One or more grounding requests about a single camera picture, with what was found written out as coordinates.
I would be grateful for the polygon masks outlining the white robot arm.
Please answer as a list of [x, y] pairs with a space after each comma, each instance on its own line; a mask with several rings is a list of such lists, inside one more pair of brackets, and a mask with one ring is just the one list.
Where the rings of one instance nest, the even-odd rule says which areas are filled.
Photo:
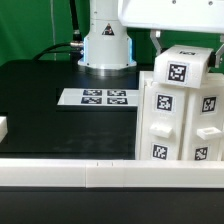
[[120, 70], [136, 64], [132, 59], [132, 41], [127, 28], [146, 28], [157, 48], [162, 31], [214, 33], [222, 45], [214, 52], [181, 49], [164, 63], [169, 75], [191, 73], [194, 62], [207, 67], [209, 61], [220, 64], [224, 55], [224, 0], [90, 0], [90, 31], [84, 38], [82, 66], [99, 70]]

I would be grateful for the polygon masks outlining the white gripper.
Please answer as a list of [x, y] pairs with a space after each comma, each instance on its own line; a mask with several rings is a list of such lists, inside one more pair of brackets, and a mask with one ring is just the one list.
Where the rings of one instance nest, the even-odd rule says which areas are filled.
[[150, 39], [160, 55], [160, 30], [216, 33], [221, 46], [210, 54], [208, 66], [219, 68], [224, 54], [224, 0], [118, 0], [123, 26], [156, 29]]

